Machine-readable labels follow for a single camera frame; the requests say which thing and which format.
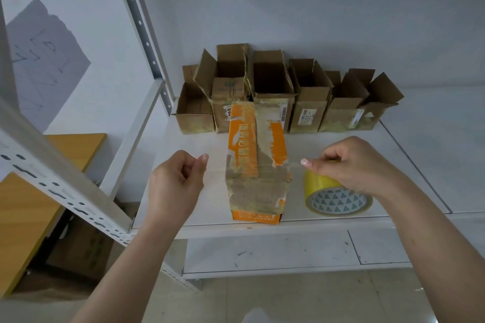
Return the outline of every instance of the hand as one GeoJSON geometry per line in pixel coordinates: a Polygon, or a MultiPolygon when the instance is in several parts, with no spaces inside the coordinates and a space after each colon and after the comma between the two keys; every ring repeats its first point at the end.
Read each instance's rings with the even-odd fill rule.
{"type": "Polygon", "coordinates": [[[208,160],[208,154],[196,159],[180,150],[153,170],[145,221],[178,232],[197,204],[208,160]]]}
{"type": "Polygon", "coordinates": [[[303,159],[301,163],[348,189],[377,198],[385,198],[393,187],[410,181],[368,142],[355,136],[328,146],[320,158],[303,159]]]}

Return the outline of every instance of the floor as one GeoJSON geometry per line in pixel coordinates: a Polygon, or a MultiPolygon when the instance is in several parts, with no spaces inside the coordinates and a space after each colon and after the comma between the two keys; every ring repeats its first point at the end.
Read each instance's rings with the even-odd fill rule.
{"type": "MultiPolygon", "coordinates": [[[[203,291],[193,293],[160,274],[143,323],[240,323],[254,307],[295,323],[437,323],[412,269],[218,278],[203,283],[203,291]]],[[[0,300],[0,320],[67,322],[82,303],[0,300]]]]}

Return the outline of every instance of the barcode label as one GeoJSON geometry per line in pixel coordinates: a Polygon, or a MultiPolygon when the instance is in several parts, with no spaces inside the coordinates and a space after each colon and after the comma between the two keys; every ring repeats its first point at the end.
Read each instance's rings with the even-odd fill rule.
{"type": "Polygon", "coordinates": [[[364,112],[365,112],[364,109],[358,109],[357,110],[357,113],[354,115],[354,118],[352,119],[352,121],[349,124],[349,129],[354,129],[357,126],[360,118],[362,117],[362,115],[364,115],[364,112]]]}
{"type": "Polygon", "coordinates": [[[303,109],[298,125],[311,125],[316,112],[316,109],[303,109]]]}
{"type": "Polygon", "coordinates": [[[226,116],[226,121],[231,120],[231,106],[232,105],[226,105],[224,107],[224,115],[226,116]]]}
{"type": "Polygon", "coordinates": [[[286,120],[286,111],[288,110],[288,101],[282,102],[279,105],[279,110],[280,110],[280,117],[281,117],[281,126],[284,128],[285,127],[285,120],[286,120]]]}

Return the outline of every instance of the paper sheet on wall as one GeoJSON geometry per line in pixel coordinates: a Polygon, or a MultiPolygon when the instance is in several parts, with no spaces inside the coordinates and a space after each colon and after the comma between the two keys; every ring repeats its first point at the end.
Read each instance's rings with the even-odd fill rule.
{"type": "MultiPolygon", "coordinates": [[[[91,62],[40,0],[31,1],[9,22],[7,36],[20,112],[43,133],[91,62]]],[[[0,164],[0,179],[6,176],[2,168],[0,164]]]]}

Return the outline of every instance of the tape roll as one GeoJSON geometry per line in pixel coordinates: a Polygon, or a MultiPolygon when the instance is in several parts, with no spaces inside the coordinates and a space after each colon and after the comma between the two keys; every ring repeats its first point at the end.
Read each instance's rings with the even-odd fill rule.
{"type": "Polygon", "coordinates": [[[307,170],[304,176],[305,204],[312,212],[342,217],[364,212],[373,198],[356,193],[337,180],[307,170]]]}

